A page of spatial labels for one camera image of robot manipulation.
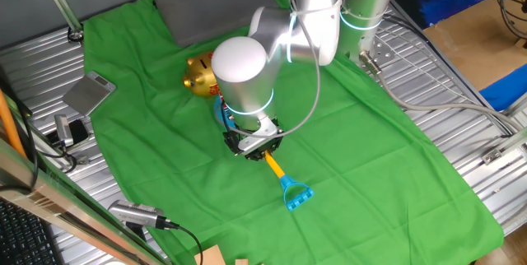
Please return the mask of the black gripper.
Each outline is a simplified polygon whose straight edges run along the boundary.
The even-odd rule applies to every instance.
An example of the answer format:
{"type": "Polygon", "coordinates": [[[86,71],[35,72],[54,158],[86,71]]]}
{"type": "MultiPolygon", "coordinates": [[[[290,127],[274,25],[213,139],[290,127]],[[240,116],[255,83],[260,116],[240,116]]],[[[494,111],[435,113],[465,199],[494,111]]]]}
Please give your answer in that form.
{"type": "MultiPolygon", "coordinates": [[[[276,127],[276,132],[273,134],[273,140],[268,146],[268,152],[274,153],[279,147],[283,139],[284,130],[282,129],[278,120],[273,120],[273,124],[276,127]]],[[[266,156],[266,151],[255,150],[245,155],[247,160],[260,161],[264,160],[266,156]]]]}

